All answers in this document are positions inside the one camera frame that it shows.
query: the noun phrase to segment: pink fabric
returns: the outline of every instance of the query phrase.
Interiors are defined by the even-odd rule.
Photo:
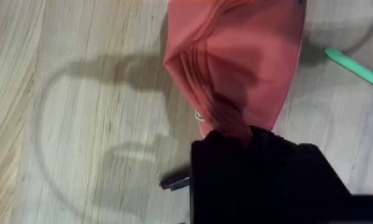
[[[305,3],[170,0],[164,65],[205,119],[244,142],[271,130],[297,67]]]

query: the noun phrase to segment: green handle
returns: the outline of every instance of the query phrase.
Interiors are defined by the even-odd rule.
[[[334,60],[336,63],[340,64],[344,68],[352,71],[357,76],[373,84],[373,72],[370,71],[368,68],[359,65],[356,61],[344,55],[339,50],[328,47],[325,49],[325,53],[331,60]]]

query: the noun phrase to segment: light wood grain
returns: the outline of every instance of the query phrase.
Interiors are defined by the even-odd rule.
[[[0,223],[11,212],[43,9],[40,0],[0,0]]]
[[[13,223],[179,223],[199,138],[162,66],[167,1],[46,1]]]
[[[199,138],[162,67],[166,8],[0,0],[0,223],[15,186],[12,223],[188,223],[188,190],[157,187]],[[319,145],[352,192],[373,193],[373,87],[321,51],[373,69],[373,1],[310,1],[306,40],[275,130]]]

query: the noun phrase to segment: black object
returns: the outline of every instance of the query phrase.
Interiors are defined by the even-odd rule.
[[[183,187],[189,186],[190,184],[190,168],[182,167],[167,174],[162,181],[160,181],[159,186],[163,190],[170,189],[171,191],[181,189]]]
[[[373,197],[352,196],[316,146],[252,133],[247,148],[217,131],[192,144],[192,223],[373,221]]]

